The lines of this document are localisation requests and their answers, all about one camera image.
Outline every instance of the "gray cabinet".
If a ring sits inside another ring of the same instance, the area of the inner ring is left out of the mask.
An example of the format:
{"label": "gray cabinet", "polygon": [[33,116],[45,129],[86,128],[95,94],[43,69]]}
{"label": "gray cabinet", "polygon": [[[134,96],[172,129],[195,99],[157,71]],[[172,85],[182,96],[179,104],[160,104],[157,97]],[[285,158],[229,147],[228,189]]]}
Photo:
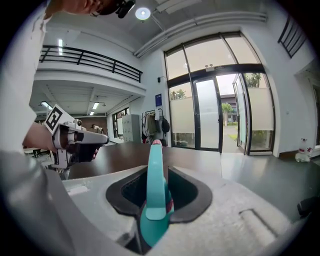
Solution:
{"label": "gray cabinet", "polygon": [[137,114],[128,114],[122,117],[124,142],[140,143],[140,119]]}

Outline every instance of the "black metal railing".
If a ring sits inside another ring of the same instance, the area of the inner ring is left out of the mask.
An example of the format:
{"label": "black metal railing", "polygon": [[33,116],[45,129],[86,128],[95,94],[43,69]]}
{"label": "black metal railing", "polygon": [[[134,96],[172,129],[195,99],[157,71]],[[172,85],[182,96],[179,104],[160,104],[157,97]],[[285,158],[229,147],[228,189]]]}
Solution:
{"label": "black metal railing", "polygon": [[88,50],[56,45],[44,45],[39,61],[87,65],[131,78],[141,83],[142,71],[114,58]]}
{"label": "black metal railing", "polygon": [[299,25],[288,15],[284,29],[280,35],[278,43],[282,44],[285,51],[292,58],[300,47],[304,44],[306,36]]}

